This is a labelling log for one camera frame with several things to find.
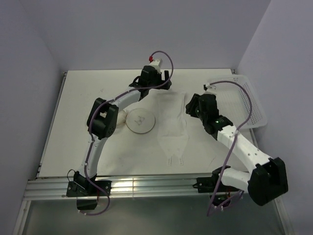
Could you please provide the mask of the white bra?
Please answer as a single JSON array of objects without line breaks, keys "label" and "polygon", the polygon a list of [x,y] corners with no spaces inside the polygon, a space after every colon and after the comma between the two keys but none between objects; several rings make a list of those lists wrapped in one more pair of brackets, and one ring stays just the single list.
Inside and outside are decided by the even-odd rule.
[{"label": "white bra", "polygon": [[183,154],[189,141],[189,135],[184,118],[184,100],[186,92],[167,91],[156,95],[158,106],[157,141],[167,157],[167,164],[172,164],[172,158],[184,165]]}]

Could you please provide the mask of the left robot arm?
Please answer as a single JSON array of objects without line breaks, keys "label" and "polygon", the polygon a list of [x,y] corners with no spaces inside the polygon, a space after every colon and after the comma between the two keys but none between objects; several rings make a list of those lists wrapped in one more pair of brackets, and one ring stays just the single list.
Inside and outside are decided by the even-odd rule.
[{"label": "left robot arm", "polygon": [[87,120],[91,137],[87,155],[80,168],[74,172],[73,180],[68,183],[67,197],[92,196],[98,191],[109,194],[96,184],[95,179],[103,147],[115,132],[119,111],[141,101],[151,89],[169,90],[173,72],[161,72],[158,66],[149,64],[144,66],[126,91],[111,100],[95,100]]}]

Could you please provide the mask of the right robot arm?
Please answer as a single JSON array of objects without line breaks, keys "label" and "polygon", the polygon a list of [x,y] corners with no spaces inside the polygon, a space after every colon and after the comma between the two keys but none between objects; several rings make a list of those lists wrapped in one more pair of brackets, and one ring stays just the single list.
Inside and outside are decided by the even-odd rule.
[{"label": "right robot arm", "polygon": [[198,118],[206,133],[226,146],[247,168],[247,172],[243,172],[225,164],[215,169],[210,177],[197,178],[193,188],[199,193],[238,189],[246,191],[257,205],[263,206],[288,192],[283,160],[259,150],[228,118],[220,115],[214,94],[194,94],[186,105],[186,113]]}]

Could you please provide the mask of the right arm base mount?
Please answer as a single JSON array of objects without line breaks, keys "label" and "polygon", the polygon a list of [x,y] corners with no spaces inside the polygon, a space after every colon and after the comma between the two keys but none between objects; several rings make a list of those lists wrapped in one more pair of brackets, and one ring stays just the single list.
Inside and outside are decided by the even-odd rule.
[{"label": "right arm base mount", "polygon": [[[197,189],[198,193],[213,193],[221,170],[222,167],[215,169],[210,177],[198,177],[196,183],[193,184],[192,187]],[[224,193],[224,195],[215,196],[213,205],[217,207],[219,204],[230,198],[232,192],[238,191],[240,190],[232,186],[225,186],[220,182],[217,192]]]}]

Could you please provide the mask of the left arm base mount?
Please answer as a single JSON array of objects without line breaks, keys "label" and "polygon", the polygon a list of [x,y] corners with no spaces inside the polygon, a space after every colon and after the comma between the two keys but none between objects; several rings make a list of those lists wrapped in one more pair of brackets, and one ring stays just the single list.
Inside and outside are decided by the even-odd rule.
[{"label": "left arm base mount", "polygon": [[[110,206],[110,193],[112,181],[110,180],[96,180],[96,176],[90,178],[88,181],[83,177],[79,171],[74,171],[73,180],[67,176],[68,186],[66,197],[75,197],[76,207],[82,214],[88,216],[100,215],[106,212]],[[96,209],[100,196],[107,197],[107,205],[100,212],[91,212]]]}]

